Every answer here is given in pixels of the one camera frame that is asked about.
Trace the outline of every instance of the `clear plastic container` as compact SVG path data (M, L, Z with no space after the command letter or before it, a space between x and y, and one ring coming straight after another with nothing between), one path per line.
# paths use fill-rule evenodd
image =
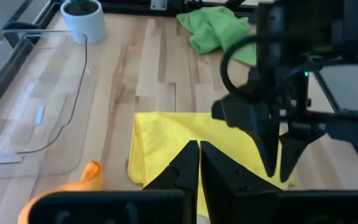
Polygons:
M79 163L94 79L73 34L1 31L0 177L63 174Z

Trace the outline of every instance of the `green cloth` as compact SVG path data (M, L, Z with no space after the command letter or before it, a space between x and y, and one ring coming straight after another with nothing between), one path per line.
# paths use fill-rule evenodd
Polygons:
M205 54L222 47L226 51L232 44L249 35L248 18L238 19L230 9L204 7L189 13L177 15L180 24L193 35L191 46L199 54ZM238 50L234 58L247 65L256 64L256 46L248 45Z

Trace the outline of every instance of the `wooden tabletop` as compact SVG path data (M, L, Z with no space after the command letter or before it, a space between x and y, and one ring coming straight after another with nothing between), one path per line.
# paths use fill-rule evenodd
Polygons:
M94 82L89 92L93 98L89 113L77 115L87 121L82 126L85 140L68 138L81 142L79 164L62 175L0 179L0 223L15 223L33 195L78 180L90 160L101 161L105 189L140 189L126 171L134 113L208 112L213 101L227 93L219 74L223 53L198 55L189 45L190 34L175 18L106 14L105 20L108 36L88 47L86 73L94 78L89 81ZM66 29L60 13L49 29ZM231 63L236 84L247 80L247 71L245 65ZM10 88L24 86L20 82ZM312 110L333 111L313 74L309 90ZM9 103L11 96L4 97L7 100L0 107L14 106ZM56 161L49 159L48 166ZM358 189L358 156L350 144L324 136L308 146L295 174L296 189Z

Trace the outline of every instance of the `yellow towel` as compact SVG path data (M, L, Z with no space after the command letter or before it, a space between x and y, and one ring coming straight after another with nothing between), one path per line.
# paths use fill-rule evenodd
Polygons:
M35 204L40 198L48 194L63 192L63 191L94 191L102 190L103 188L103 170L100 162L89 161L86 165L84 172L82 173L81 180L71 184L65 184L55 189L43 192L33 197L27 204L22 208L17 219L17 224L27 224L29 219L29 212L33 204Z
M293 178L280 182L281 145L275 176L267 177L252 138L209 113L137 113L134 118L128 176L136 184L146 186L156 178L189 140L209 141L223 153L251 172L281 189L293 184ZM197 212L208 217L201 176L198 181Z

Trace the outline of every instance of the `white pot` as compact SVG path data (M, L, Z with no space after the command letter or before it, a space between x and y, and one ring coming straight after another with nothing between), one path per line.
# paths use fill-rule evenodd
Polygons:
M97 0L89 0L98 5L98 9L88 15L74 16L65 11L67 5L72 4L70 1L65 1L60 6L60 12L66 22L69 30L75 30L86 35L87 44L94 44L103 40L106 33L106 24L104 23L104 16L102 5ZM85 43L85 37L81 34L73 34L73 38L80 44Z

